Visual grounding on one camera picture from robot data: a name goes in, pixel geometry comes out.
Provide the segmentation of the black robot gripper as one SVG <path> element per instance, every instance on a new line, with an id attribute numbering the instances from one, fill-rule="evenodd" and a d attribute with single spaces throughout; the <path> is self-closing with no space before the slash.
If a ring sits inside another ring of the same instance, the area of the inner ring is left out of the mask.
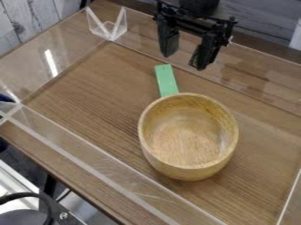
<path id="1" fill-rule="evenodd" d="M 202 37 L 190 58 L 190 66 L 203 70 L 214 61 L 220 46 L 232 38 L 238 23 L 218 7 L 219 2 L 156 2 L 157 38 L 161 55 L 168 58 L 179 49 L 179 29 Z"/>

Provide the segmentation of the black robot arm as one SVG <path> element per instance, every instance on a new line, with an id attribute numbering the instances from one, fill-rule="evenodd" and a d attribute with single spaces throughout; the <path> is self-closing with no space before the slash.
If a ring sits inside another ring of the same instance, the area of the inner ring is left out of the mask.
<path id="1" fill-rule="evenodd" d="M 232 39 L 238 23 L 234 16 L 216 15 L 219 0 L 156 0 L 152 20 L 157 26 L 160 54 L 168 58 L 179 50 L 179 32 L 200 37 L 188 65 L 203 70 L 218 56 L 219 49 Z"/>

